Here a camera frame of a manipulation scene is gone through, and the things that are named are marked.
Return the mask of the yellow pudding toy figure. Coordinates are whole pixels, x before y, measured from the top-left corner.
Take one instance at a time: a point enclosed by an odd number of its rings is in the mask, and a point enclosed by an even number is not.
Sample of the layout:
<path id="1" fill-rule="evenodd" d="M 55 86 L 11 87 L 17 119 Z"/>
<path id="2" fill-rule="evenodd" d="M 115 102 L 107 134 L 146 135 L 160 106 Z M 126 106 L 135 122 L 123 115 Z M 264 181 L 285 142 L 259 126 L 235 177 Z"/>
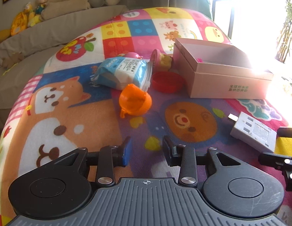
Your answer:
<path id="1" fill-rule="evenodd" d="M 161 72 L 161 71 L 169 71 L 172 67 L 172 57 L 160 52 L 160 50 L 153 50 L 150 62 L 153 65 L 153 71 Z"/>

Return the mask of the yellow plush toy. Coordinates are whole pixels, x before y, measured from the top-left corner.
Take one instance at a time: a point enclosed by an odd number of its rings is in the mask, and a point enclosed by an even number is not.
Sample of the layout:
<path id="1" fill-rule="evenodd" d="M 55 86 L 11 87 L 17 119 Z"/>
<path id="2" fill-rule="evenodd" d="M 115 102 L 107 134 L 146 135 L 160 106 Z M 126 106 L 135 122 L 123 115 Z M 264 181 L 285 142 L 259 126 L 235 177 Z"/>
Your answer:
<path id="1" fill-rule="evenodd" d="M 20 32 L 27 29 L 29 16 L 32 13 L 33 13 L 32 4 L 31 2 L 29 2 L 26 4 L 23 11 L 16 15 L 16 17 L 12 21 L 10 29 L 0 31 L 0 43 L 9 38 L 10 36 L 17 35 Z"/>

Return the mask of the colourful cartoon play mat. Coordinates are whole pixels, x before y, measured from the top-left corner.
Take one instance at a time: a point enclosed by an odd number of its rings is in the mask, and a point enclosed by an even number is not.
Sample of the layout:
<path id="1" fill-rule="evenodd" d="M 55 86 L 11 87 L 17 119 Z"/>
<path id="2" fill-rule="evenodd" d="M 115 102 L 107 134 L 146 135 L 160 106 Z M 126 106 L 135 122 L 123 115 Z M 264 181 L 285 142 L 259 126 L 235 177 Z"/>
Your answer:
<path id="1" fill-rule="evenodd" d="M 153 50 L 173 52 L 177 38 L 229 39 L 204 14 L 182 8 L 147 8 L 108 19 L 66 43 L 49 58 L 43 74 L 31 78 L 15 102 L 0 138 L 0 225 L 15 216 L 8 199 L 13 180 L 78 148 L 90 152 L 132 138 L 130 163 L 121 177 L 174 177 L 161 143 L 209 146 L 257 165 L 256 150 L 232 138 L 229 114 L 245 112 L 271 129 L 288 122 L 266 100 L 190 98 L 185 89 L 165 94 L 149 88 L 152 106 L 145 115 L 120 117 L 120 91 L 92 78 L 104 59 L 136 52 L 149 59 Z"/>

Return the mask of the beige pillow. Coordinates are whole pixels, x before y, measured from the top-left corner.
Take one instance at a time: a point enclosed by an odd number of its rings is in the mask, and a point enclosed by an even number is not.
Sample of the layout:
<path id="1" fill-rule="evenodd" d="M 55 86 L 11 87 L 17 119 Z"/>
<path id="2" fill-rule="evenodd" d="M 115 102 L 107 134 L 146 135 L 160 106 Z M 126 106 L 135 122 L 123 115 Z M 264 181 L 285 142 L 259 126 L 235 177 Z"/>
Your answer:
<path id="1" fill-rule="evenodd" d="M 90 8 L 88 0 L 47 0 L 45 9 L 41 12 L 41 21 Z"/>

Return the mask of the pink cardboard box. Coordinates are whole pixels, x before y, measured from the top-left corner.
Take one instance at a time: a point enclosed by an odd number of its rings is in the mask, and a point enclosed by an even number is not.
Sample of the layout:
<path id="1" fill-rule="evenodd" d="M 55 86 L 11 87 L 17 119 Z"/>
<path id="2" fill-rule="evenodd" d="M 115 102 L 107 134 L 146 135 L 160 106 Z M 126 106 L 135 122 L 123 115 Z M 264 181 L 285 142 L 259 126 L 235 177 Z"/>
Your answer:
<path id="1" fill-rule="evenodd" d="M 191 98 L 264 99 L 273 78 L 230 44 L 177 38 L 173 59 Z"/>

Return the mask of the potted palm plant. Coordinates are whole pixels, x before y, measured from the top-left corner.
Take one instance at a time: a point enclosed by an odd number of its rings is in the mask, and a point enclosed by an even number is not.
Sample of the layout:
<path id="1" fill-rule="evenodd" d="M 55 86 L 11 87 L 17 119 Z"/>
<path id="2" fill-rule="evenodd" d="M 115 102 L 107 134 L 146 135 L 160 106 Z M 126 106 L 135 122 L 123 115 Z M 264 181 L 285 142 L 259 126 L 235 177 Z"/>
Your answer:
<path id="1" fill-rule="evenodd" d="M 285 63 L 290 53 L 290 45 L 292 42 L 292 0 L 286 0 L 286 20 L 277 39 L 277 54 L 275 58 Z"/>

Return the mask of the white power strip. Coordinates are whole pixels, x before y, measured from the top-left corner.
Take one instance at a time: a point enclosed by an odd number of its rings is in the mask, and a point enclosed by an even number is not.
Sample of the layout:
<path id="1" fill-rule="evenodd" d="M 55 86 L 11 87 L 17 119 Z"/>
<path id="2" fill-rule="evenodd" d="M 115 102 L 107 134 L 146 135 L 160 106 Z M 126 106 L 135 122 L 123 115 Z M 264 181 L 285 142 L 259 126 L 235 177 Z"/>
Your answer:
<path id="1" fill-rule="evenodd" d="M 257 119 L 241 112 L 239 116 L 229 114 L 234 122 L 230 135 L 243 141 L 261 153 L 274 153 L 277 133 Z"/>

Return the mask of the pink pig toy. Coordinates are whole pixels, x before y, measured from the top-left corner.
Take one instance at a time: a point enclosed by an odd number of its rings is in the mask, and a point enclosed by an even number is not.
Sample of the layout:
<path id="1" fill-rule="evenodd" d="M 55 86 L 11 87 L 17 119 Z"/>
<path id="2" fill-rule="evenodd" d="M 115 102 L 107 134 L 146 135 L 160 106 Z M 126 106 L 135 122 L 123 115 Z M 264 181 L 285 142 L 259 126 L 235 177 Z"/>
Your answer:
<path id="1" fill-rule="evenodd" d="M 124 57 L 126 57 L 126 58 L 135 58 L 135 59 L 143 59 L 143 56 L 140 56 L 136 52 L 128 52 L 128 53 L 124 54 Z"/>

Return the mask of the boy doll plush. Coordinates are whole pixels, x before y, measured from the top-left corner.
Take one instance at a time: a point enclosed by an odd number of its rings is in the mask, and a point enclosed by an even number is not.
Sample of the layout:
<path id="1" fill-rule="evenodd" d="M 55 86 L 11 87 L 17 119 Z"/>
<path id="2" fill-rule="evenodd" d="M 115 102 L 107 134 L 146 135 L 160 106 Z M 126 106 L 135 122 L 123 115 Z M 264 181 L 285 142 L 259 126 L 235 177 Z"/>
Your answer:
<path id="1" fill-rule="evenodd" d="M 48 0 L 36 0 L 36 7 L 28 15 L 28 27 L 33 27 L 41 22 L 41 13 L 46 8 L 47 2 Z"/>

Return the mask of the grey sofa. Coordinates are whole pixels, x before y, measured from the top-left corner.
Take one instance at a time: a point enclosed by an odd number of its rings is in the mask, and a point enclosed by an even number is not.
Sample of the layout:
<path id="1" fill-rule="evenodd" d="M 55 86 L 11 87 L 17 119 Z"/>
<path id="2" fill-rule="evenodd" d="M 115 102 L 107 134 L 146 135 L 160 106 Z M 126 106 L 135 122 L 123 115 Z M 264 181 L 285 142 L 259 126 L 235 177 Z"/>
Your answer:
<path id="1" fill-rule="evenodd" d="M 127 11 L 125 5 L 116 5 L 65 14 L 0 43 L 0 130 L 26 83 L 59 47 Z"/>

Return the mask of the blue white wipes packet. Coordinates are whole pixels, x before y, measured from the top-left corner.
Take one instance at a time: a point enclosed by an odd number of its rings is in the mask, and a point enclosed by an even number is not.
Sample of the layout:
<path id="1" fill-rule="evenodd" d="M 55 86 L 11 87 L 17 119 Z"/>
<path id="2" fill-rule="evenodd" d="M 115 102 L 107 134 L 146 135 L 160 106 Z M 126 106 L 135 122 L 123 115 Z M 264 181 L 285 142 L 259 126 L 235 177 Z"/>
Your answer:
<path id="1" fill-rule="evenodd" d="M 153 64 L 144 59 L 114 57 L 104 60 L 92 77 L 92 82 L 117 90 L 129 84 L 147 91 L 151 84 Z"/>

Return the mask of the orange plastic cup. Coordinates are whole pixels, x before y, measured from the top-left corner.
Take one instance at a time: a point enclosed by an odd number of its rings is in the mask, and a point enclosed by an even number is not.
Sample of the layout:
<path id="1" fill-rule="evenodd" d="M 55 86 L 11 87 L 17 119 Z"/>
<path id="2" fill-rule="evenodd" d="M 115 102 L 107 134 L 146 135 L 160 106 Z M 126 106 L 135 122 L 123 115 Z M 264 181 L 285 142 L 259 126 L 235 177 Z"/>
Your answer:
<path id="1" fill-rule="evenodd" d="M 134 84 L 127 85 L 119 96 L 120 117 L 144 115 L 152 106 L 152 98 Z"/>

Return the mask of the red round lid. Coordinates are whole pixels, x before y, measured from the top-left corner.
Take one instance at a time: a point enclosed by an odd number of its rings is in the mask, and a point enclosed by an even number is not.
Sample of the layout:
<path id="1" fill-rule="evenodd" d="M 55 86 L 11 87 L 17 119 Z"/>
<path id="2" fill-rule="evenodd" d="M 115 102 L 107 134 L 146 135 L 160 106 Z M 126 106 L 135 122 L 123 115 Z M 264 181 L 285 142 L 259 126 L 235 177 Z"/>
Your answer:
<path id="1" fill-rule="evenodd" d="M 162 93 L 175 93 L 182 89 L 184 78 L 174 72 L 161 71 L 152 75 L 151 86 Z"/>

